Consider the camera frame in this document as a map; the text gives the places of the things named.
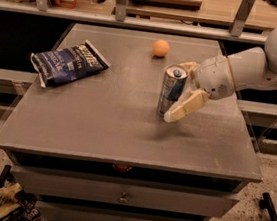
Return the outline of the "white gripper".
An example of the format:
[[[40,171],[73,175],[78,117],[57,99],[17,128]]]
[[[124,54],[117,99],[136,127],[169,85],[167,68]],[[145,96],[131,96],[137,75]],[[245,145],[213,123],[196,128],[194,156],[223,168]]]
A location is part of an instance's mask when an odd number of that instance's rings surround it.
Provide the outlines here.
[[[198,111],[207,103],[208,98],[219,100],[231,97],[235,92],[228,58],[224,55],[197,62],[186,62],[180,65],[185,68],[192,80],[195,79],[198,90],[188,88],[181,97],[164,113],[165,122],[175,122],[192,112]]]

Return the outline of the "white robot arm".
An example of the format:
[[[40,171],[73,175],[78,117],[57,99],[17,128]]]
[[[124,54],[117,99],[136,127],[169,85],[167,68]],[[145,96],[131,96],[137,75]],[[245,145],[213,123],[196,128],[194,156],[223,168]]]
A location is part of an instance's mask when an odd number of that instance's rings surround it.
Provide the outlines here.
[[[166,122],[178,121],[198,111],[210,99],[231,97],[244,89],[277,90],[277,28],[262,48],[254,47],[228,56],[219,55],[202,63],[188,62],[190,86],[164,113]]]

